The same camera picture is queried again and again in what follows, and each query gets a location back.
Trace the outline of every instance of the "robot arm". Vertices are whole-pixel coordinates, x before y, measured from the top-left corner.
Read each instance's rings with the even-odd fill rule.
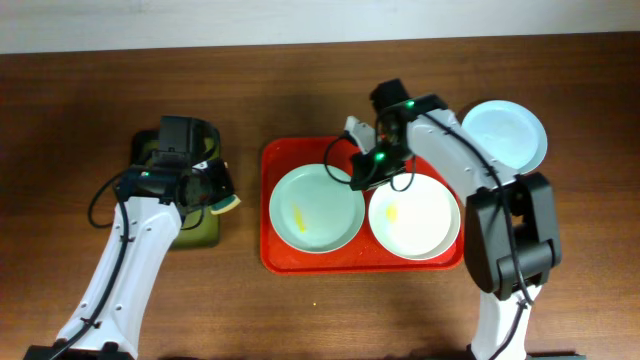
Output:
[[[209,150],[206,134],[214,138]],[[119,204],[111,235],[75,312],[52,347],[31,346],[25,360],[136,359],[151,289],[186,216],[237,205],[224,161],[210,160],[220,143],[215,128],[193,118],[163,117],[158,140],[152,165],[132,165],[115,184]]]
[[[344,137],[361,150],[351,158],[351,188],[369,190],[390,181],[412,156],[432,165],[465,205],[465,263],[483,291],[471,353],[476,360],[524,359],[531,308],[523,305],[518,273],[533,300],[561,261],[551,186],[540,174],[521,176],[493,159],[435,95],[410,99],[400,81],[392,80],[380,84],[371,100],[378,113],[375,127],[367,130],[352,117],[345,127]],[[500,196],[508,199],[506,208]],[[505,211],[523,218],[513,251]]]

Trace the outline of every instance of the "plastic tray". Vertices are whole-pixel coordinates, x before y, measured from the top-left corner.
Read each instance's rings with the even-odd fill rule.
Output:
[[[278,181],[289,171],[306,164],[321,164],[327,145],[335,137],[278,139],[262,153],[262,191],[260,195],[260,257],[267,269],[276,274],[332,274],[389,271],[448,270],[460,264],[464,251],[464,229],[456,242],[442,255],[424,261],[399,258],[382,247],[373,236],[365,218],[358,234],[344,247],[327,254],[308,254],[287,245],[276,234],[269,220],[269,199]],[[338,142],[331,150],[329,164],[352,174],[349,157],[357,148],[347,141]],[[416,172],[428,175],[445,186],[440,175],[418,159]],[[365,204],[373,191],[364,193]]]

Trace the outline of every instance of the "black cable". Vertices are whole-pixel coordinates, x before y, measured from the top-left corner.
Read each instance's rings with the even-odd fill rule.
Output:
[[[124,171],[121,171],[121,172],[117,173],[111,179],[109,179],[109,181],[104,183],[104,185],[102,185],[102,187],[100,187],[98,192],[96,192],[96,194],[93,196],[93,199],[91,199],[91,203],[89,203],[89,209],[87,209],[87,218],[89,218],[89,224],[91,224],[91,226],[93,226],[94,228],[104,229],[104,228],[108,228],[111,225],[113,225],[112,222],[110,222],[108,224],[98,224],[98,223],[96,223],[93,220],[93,207],[96,205],[96,202],[98,202],[98,199],[100,198],[100,196],[102,196],[102,193],[107,189],[107,187],[109,187],[109,185],[111,185],[114,181],[116,181],[119,177],[121,177],[122,174],[124,174]]]
[[[378,163],[374,160],[373,162],[373,168],[371,168],[371,171],[369,172],[369,174],[362,179],[362,181],[358,182],[358,183],[354,183],[352,184],[351,181],[345,181],[345,180],[341,180],[338,179],[337,177],[335,177],[331,171],[329,171],[329,152],[331,151],[331,148],[333,148],[333,146],[335,144],[337,144],[340,140],[347,140],[347,138],[344,135],[338,136],[337,139],[333,140],[328,146],[327,149],[324,151],[324,158],[323,158],[323,165],[324,165],[324,169],[327,171],[327,174],[329,174],[329,177],[332,178],[333,180],[339,182],[340,184],[345,184],[345,185],[354,185],[354,186],[358,186],[358,185],[364,185],[367,182],[369,182],[369,180],[371,180],[371,178],[373,177],[373,175],[376,173],[376,171],[378,170]]]
[[[111,178],[105,185],[108,186],[109,184],[113,183],[113,181],[115,181],[115,179],[117,177],[119,177],[122,173],[114,176],[113,178]],[[100,188],[100,190],[98,190],[98,193],[96,194],[96,196],[94,196],[94,200],[96,200],[100,194],[102,192],[104,192],[104,189],[106,188],[106,186],[103,185],[103,187]],[[113,290],[113,286],[116,283],[116,280],[118,278],[118,273],[120,273],[120,268],[122,267],[122,263],[124,262],[124,256],[127,252],[127,246],[129,244],[129,215],[127,214],[127,208],[124,205],[124,202],[122,201],[122,199],[118,198],[118,194],[116,192],[116,199],[118,201],[118,205],[120,206],[120,212],[122,213],[122,233],[123,235],[120,237],[120,242],[122,243],[120,245],[120,252],[118,253],[118,257],[116,258],[116,263],[113,266],[113,270],[111,271],[111,276],[109,277],[109,280],[107,282],[107,286],[104,288],[104,292],[102,293],[102,296],[100,297],[100,300],[98,301],[98,305],[96,306],[96,308],[93,310],[93,313],[91,314],[91,316],[89,317],[88,320],[85,320],[84,325],[82,326],[82,328],[80,328],[80,330],[78,330],[78,332],[73,335],[69,340],[67,340],[67,342],[64,344],[64,346],[62,348],[60,348],[58,350],[58,352],[56,352],[55,354],[53,354],[53,356],[51,356],[49,358],[49,360],[55,360],[57,358],[59,358],[61,355],[63,355],[65,352],[67,352],[67,350],[69,350],[69,348],[71,348],[71,346],[73,346],[73,344],[75,344],[76,342],[78,342],[78,340],[80,340],[86,333],[87,331],[89,331],[89,329],[92,326],[95,326],[95,321],[98,318],[98,316],[100,315],[100,313],[102,312],[102,309],[104,308],[105,304],[107,303],[107,300],[109,299],[109,296],[111,295],[111,291]]]
[[[391,177],[391,181],[390,181],[391,188],[393,189],[393,191],[397,191],[397,192],[407,191],[409,186],[411,186],[411,184],[413,183],[413,178],[416,176],[416,156],[415,155],[413,155],[412,161],[413,161],[413,170],[411,170],[411,179],[409,179],[409,183],[402,190],[396,189],[396,187],[393,185],[393,177],[395,176],[394,175],[394,176]]]
[[[450,127],[440,123],[433,116],[427,113],[425,113],[424,116],[426,116],[429,120],[431,120],[434,124],[436,124],[440,129],[444,130],[447,134],[453,136],[458,141],[463,143],[466,147],[468,147],[469,150],[471,150],[471,152],[480,160],[480,162],[482,163],[482,166],[484,166],[487,169],[487,171],[489,172],[489,175],[498,186],[498,193],[500,195],[500,200],[502,203],[501,204],[502,211],[504,212],[504,219],[507,224],[507,235],[509,237],[509,247],[511,248],[511,259],[513,260],[513,268],[516,273],[518,286],[520,287],[520,290],[522,290],[522,294],[524,295],[524,298],[527,304],[533,306],[534,304],[533,299],[531,298],[531,295],[529,295],[529,291],[527,290],[527,284],[525,283],[524,276],[522,275],[522,267],[520,266],[520,258],[518,257],[518,250],[516,248],[516,238],[513,232],[513,223],[511,222],[511,211],[509,210],[509,202],[507,201],[507,195],[505,194],[504,188],[502,187],[502,182],[498,178],[498,175],[496,174],[495,169],[493,168],[493,166],[489,165],[487,160],[485,160],[482,154],[480,154],[478,149],[476,149],[475,146],[471,145],[471,143],[469,143],[467,139],[460,136],[458,133],[453,131]]]
[[[526,309],[527,309],[526,300],[518,302],[518,310],[516,311],[516,316],[513,319],[513,323],[511,324],[511,328],[509,329],[509,332],[507,333],[507,336],[505,337],[504,341],[502,342],[502,345],[500,345],[498,350],[496,350],[496,352],[493,355],[491,355],[489,360],[497,359],[498,356],[500,356],[500,354],[502,354],[502,352],[507,348],[507,346],[509,346],[509,344],[511,343],[511,340],[513,340],[513,337],[516,335],[516,331],[518,331],[518,325],[520,324],[520,319],[522,318],[522,313],[524,313],[524,311]]]

